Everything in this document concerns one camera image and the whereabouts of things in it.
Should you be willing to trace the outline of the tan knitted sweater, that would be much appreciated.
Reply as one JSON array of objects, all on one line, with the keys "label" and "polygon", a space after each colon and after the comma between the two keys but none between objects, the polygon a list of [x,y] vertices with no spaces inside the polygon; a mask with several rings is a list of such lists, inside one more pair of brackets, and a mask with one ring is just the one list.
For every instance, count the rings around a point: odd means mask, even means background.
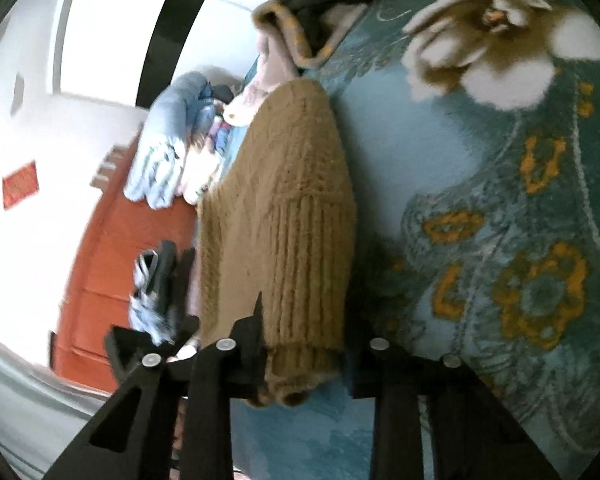
[{"label": "tan knitted sweater", "polygon": [[249,402],[303,403],[338,372],[356,233],[346,156],[317,81],[265,99],[198,220],[201,344],[260,311],[266,361]]}]

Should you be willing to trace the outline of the orange wooden headboard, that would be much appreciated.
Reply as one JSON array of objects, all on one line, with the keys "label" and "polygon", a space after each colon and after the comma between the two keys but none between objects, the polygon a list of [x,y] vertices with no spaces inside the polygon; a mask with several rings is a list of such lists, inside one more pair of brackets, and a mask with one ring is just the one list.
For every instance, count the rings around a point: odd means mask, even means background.
[{"label": "orange wooden headboard", "polygon": [[150,209],[122,193],[138,140],[117,162],[76,251],[52,350],[50,368],[62,379],[103,392],[117,387],[105,350],[112,326],[129,325],[135,258],[163,240],[179,250],[193,244],[196,209],[181,198]]}]

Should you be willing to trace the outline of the folded pink bedding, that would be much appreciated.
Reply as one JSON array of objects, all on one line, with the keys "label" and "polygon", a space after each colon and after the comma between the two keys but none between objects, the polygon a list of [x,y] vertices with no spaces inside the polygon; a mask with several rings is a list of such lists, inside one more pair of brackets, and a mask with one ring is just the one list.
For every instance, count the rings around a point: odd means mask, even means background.
[{"label": "folded pink bedding", "polygon": [[187,145],[184,169],[176,194],[195,206],[205,192],[220,182],[230,124],[223,118],[224,104],[213,100],[196,115]]}]

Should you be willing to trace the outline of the folded light blue quilt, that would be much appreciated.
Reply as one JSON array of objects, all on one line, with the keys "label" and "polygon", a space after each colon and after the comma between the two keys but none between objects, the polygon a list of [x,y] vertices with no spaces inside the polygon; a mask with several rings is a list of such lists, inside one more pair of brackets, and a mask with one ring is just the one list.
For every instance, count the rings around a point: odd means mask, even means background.
[{"label": "folded light blue quilt", "polygon": [[151,104],[123,195],[152,209],[171,206],[184,170],[189,141],[206,133],[216,111],[212,87],[201,73],[176,78]]}]

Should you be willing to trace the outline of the white wardrobe with black stripe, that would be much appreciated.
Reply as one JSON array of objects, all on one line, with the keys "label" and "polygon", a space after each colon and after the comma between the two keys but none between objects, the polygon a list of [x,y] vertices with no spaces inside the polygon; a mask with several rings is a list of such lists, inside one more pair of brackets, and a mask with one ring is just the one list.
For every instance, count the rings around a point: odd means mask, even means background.
[{"label": "white wardrobe with black stripe", "polygon": [[47,88],[148,107],[171,81],[198,70],[242,81],[257,57],[252,11],[265,0],[59,0]]}]

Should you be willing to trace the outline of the pink fleece garment orange trim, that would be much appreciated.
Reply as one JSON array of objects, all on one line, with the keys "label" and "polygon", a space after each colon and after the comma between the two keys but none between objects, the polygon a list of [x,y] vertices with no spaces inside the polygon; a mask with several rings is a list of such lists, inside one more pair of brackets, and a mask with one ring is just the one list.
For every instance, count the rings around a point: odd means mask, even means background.
[{"label": "pink fleece garment orange trim", "polygon": [[268,0],[258,6],[252,14],[253,25],[260,34],[256,72],[224,108],[224,120],[233,127],[249,125],[277,87],[298,78],[302,70],[323,66],[365,11],[364,3],[338,3],[322,14],[318,22],[326,27],[326,41],[313,50],[309,29],[283,3]]}]

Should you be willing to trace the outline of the teal floral bed blanket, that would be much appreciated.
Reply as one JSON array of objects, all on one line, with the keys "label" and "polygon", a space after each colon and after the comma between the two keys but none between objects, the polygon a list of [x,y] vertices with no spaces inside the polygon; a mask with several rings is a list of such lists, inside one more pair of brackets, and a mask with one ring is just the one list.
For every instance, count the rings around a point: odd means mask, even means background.
[{"label": "teal floral bed blanket", "polygon": [[458,356],[579,477],[600,450],[600,25],[581,0],[376,0],[313,77],[358,205],[358,330]]}]

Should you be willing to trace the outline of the wall switch panel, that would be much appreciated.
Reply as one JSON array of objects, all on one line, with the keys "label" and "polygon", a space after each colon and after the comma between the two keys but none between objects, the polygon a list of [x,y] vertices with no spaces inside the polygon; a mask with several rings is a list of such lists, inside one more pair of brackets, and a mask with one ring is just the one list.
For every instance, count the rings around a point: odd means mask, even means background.
[{"label": "wall switch panel", "polygon": [[91,187],[105,193],[109,181],[117,171],[118,165],[124,159],[128,148],[124,145],[114,145],[99,165],[96,174],[92,177]]}]

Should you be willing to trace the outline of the red paper wall decoration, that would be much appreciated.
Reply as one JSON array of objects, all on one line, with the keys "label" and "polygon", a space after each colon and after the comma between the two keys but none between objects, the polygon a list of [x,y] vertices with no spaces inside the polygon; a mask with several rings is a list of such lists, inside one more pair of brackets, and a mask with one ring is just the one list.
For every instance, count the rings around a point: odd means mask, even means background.
[{"label": "red paper wall decoration", "polygon": [[35,162],[29,162],[2,182],[3,208],[9,210],[26,198],[38,192],[38,172]]}]

